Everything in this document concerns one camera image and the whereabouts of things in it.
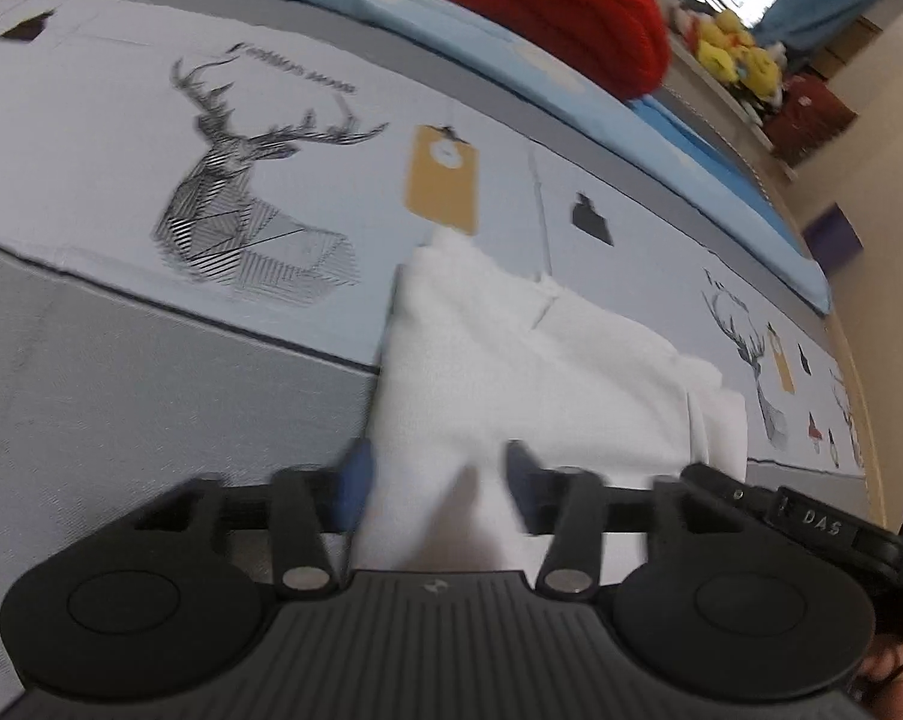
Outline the person's right hand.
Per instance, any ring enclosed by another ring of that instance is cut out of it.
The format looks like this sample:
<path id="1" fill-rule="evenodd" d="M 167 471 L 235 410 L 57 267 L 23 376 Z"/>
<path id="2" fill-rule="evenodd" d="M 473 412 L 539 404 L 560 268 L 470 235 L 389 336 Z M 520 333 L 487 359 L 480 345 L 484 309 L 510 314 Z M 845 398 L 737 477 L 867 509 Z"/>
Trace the person's right hand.
<path id="1" fill-rule="evenodd" d="M 878 635 L 861 665 L 863 704 L 879 720 L 903 720 L 903 640 Z"/>

